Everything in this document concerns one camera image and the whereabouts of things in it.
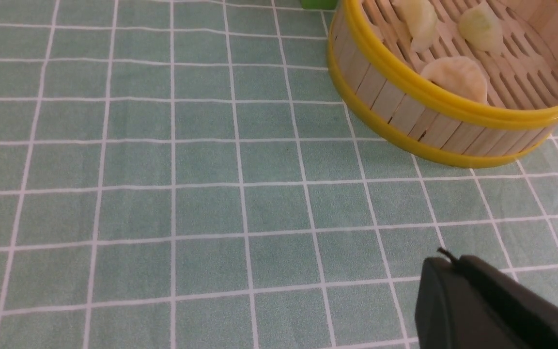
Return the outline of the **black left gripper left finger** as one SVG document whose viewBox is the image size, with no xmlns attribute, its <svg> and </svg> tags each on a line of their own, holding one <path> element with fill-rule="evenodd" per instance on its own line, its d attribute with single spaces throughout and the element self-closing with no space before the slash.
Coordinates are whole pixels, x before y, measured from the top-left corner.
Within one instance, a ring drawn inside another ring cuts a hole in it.
<svg viewBox="0 0 558 349">
<path fill-rule="evenodd" d="M 438 248 L 421 268 L 416 326 L 428 349 L 529 349 L 458 270 L 459 257 Z"/>
</svg>

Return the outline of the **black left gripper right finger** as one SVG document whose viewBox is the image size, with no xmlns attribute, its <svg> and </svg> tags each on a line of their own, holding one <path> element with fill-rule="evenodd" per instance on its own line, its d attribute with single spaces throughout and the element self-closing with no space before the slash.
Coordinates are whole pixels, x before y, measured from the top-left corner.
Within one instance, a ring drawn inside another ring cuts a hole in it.
<svg viewBox="0 0 558 349">
<path fill-rule="evenodd" d="M 505 327 L 530 349 L 558 349 L 558 307 L 473 255 L 458 270 Z"/>
</svg>

